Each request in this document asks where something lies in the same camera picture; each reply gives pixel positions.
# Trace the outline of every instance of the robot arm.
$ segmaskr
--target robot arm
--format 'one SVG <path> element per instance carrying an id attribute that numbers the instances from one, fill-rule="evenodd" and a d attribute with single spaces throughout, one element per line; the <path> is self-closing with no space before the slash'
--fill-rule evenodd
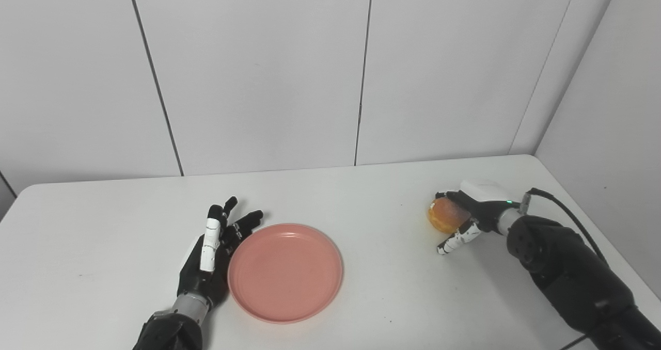
<path id="1" fill-rule="evenodd" d="M 201 350 L 201 324 L 227 297 L 227 268 L 236 248 L 259 226 L 264 214 L 254 211 L 227 225 L 237 203 L 209 209 L 205 235 L 198 238 L 179 273 L 177 300 L 170 310 L 155 312 L 142 326 L 134 350 Z"/>
<path id="2" fill-rule="evenodd" d="M 553 195 L 533 188 L 521 203 L 508 199 L 488 181 L 463 181 L 447 197 L 470 214 L 438 247 L 442 255 L 470 242 L 482 232 L 507 237 L 508 252 L 522 266 L 567 324 L 585 334 L 600 350 L 661 348 L 661 333 L 638 311 L 633 294 L 608 267 L 597 244 L 576 217 Z M 571 228 L 530 216 L 530 195 L 554 201 L 576 222 L 592 246 Z"/>

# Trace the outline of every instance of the wall seam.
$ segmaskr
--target wall seam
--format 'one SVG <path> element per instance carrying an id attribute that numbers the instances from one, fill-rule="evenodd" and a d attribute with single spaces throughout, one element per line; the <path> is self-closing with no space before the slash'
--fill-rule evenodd
<path id="1" fill-rule="evenodd" d="M 360 79 L 360 99 L 358 104 L 358 125 L 356 128 L 356 150 L 354 151 L 354 166 L 358 160 L 358 139 L 360 137 L 360 121 L 363 115 L 363 91 L 365 89 L 365 66 L 368 60 L 368 40 L 370 39 L 371 0 L 368 5 L 368 23 L 365 30 L 365 52 L 363 53 L 363 73 Z"/>
<path id="2" fill-rule="evenodd" d="M 569 75 L 567 75 L 567 79 L 564 82 L 564 86 L 562 86 L 562 91 L 560 92 L 560 95 L 558 96 L 557 100 L 555 101 L 555 106 L 553 107 L 552 111 L 548 115 L 547 121 L 544 124 L 544 129 L 541 131 L 541 134 L 539 135 L 538 141 L 535 145 L 535 148 L 533 149 L 533 155 L 537 154 L 537 151 L 539 149 L 539 145 L 541 144 L 542 140 L 544 139 L 544 136 L 546 135 L 546 132 L 548 131 L 548 127 L 550 126 L 550 122 L 553 120 L 553 117 L 555 116 L 555 113 L 558 111 L 558 108 L 560 107 L 560 103 L 562 102 L 562 99 L 564 99 L 565 93 L 567 93 L 567 89 L 569 89 L 569 84 L 571 84 L 572 79 L 574 79 L 574 75 L 576 75 L 576 70 L 578 70 L 578 66 L 580 65 L 581 61 L 583 61 L 583 57 L 585 56 L 585 52 L 588 50 L 588 47 L 590 46 L 590 43 L 592 42 L 592 39 L 594 38 L 595 33 L 597 33 L 597 28 L 599 28 L 599 25 L 602 23 L 602 19 L 604 19 L 604 14 L 606 13 L 606 9 L 608 9 L 608 6 L 611 4 L 611 0 L 604 0 L 604 4 L 602 5 L 602 8 L 600 9 L 600 12 L 597 16 L 597 20 L 594 21 L 594 25 L 590 29 L 590 34 L 588 35 L 588 40 L 586 40 L 583 49 L 581 49 L 580 53 L 578 54 L 578 57 L 576 58 L 576 61 L 574 63 L 574 66 L 572 67 L 572 70 L 569 71 Z"/>
<path id="3" fill-rule="evenodd" d="M 5 178 L 5 175 L 2 174 L 2 171 L 0 171 L 0 180 L 2 180 L 3 183 L 5 183 L 5 186 L 9 189 L 9 192 L 14 195 L 14 199 L 16 199 L 16 192 L 14 192 L 14 188 L 9 185 L 9 181 L 7 181 L 7 178 Z"/>
<path id="4" fill-rule="evenodd" d="M 172 133 L 172 126 L 170 125 L 170 117 L 167 113 L 167 108 L 165 108 L 165 101 L 163 101 L 163 93 L 161 93 L 161 84 L 159 84 L 159 78 L 156 76 L 156 68 L 154 67 L 154 61 L 151 58 L 151 51 L 149 50 L 149 44 L 147 43 L 147 36 L 145 35 L 145 28 L 142 26 L 142 19 L 140 18 L 140 13 L 137 10 L 137 2 L 131 0 L 133 4 L 133 9 L 135 11 L 135 18 L 137 18 L 137 25 L 140 28 L 140 35 L 142 36 L 142 43 L 145 46 L 145 52 L 147 53 L 147 60 L 149 61 L 149 68 L 151 69 L 151 75 L 154 79 L 154 84 L 156 85 L 156 92 L 159 96 L 159 101 L 161 103 L 161 110 L 163 111 L 163 118 L 165 119 L 165 125 L 167 126 L 168 134 L 170 134 L 170 143 L 172 143 L 172 150 L 175 152 L 175 158 L 177 159 L 177 166 L 179 167 L 179 175 L 184 176 L 184 168 L 181 166 L 181 159 L 179 158 L 179 150 L 177 150 L 177 143 L 175 143 L 175 136 Z"/>
<path id="5" fill-rule="evenodd" d="M 562 24 L 564 23 L 564 17 L 567 15 L 567 11 L 569 10 L 569 5 L 571 4 L 572 0 L 567 1 L 567 6 L 564 8 L 564 13 L 562 14 L 562 18 L 560 19 L 560 25 L 558 25 L 557 30 L 555 30 L 555 35 L 553 36 L 553 41 L 550 43 L 550 47 L 548 47 L 548 52 L 546 54 L 546 58 L 544 58 L 544 62 L 541 65 L 541 69 L 539 70 L 538 78 L 535 81 L 535 86 L 533 86 L 533 90 L 530 92 L 530 97 L 528 98 L 528 102 L 526 103 L 526 109 L 524 110 L 524 114 L 521 115 L 521 120 L 519 121 L 519 125 L 516 127 L 516 132 L 514 133 L 514 137 L 512 137 L 512 143 L 510 143 L 510 148 L 507 150 L 507 154 L 510 154 L 512 152 L 512 146 L 514 146 L 514 142 L 516 141 L 517 135 L 519 135 L 519 130 L 521 129 L 521 125 L 524 122 L 524 119 L 526 117 L 526 114 L 528 112 L 528 108 L 530 107 L 530 101 L 532 101 L 533 96 L 535 95 L 535 90 L 537 89 L 537 86 L 539 84 L 539 79 L 541 78 L 541 74 L 544 73 L 544 68 L 546 67 L 546 63 L 548 61 L 548 57 L 550 56 L 550 52 L 553 50 L 553 46 L 555 45 L 555 40 L 558 38 L 558 34 L 560 33 L 560 29 L 562 28 Z"/>

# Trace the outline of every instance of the black fingertip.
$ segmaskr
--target black fingertip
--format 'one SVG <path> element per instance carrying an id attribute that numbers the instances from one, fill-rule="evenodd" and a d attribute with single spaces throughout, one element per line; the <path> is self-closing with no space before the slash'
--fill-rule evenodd
<path id="1" fill-rule="evenodd" d="M 223 217 L 223 207 L 219 206 L 218 204 L 214 204 L 209 207 L 209 213 L 207 215 L 207 218 L 214 218 L 215 220 L 221 220 Z"/>
<path id="2" fill-rule="evenodd" d="M 238 204 L 238 199 L 236 197 L 231 197 L 225 202 L 225 213 L 229 214 L 235 206 Z"/>
<path id="3" fill-rule="evenodd" d="M 262 221 L 262 218 L 264 218 L 264 213 L 262 212 L 261 209 L 257 209 L 257 211 L 252 211 L 248 213 L 247 216 L 255 217 L 257 220 Z"/>

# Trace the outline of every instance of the pink plate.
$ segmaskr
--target pink plate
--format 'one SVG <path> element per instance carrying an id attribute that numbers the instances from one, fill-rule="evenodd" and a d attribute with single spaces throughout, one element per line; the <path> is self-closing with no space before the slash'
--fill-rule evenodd
<path id="1" fill-rule="evenodd" d="M 333 301 L 342 282 L 342 259 L 318 230 L 278 224 L 239 246 L 227 278 L 234 300 L 248 314 L 272 323 L 300 322 Z"/>

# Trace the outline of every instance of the white table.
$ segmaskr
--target white table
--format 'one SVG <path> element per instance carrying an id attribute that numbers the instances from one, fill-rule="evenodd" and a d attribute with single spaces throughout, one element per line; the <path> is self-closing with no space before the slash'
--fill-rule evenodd
<path id="1" fill-rule="evenodd" d="M 151 313 L 173 303 L 209 205 L 231 195 L 234 216 L 260 208 L 265 225 L 303 223 L 330 236 L 344 281 L 326 310 L 298 324 L 260 322 L 229 298 L 206 322 L 209 349 L 556 350 L 577 338 L 502 236 L 437 255 L 443 236 L 425 211 L 437 190 L 464 178 L 492 179 L 517 200 L 533 186 L 554 193 L 661 326 L 658 298 L 545 167 L 517 155 L 29 187 L 0 224 L 3 348 L 132 348 Z M 571 225 L 547 200 L 533 199 L 530 211 Z"/>

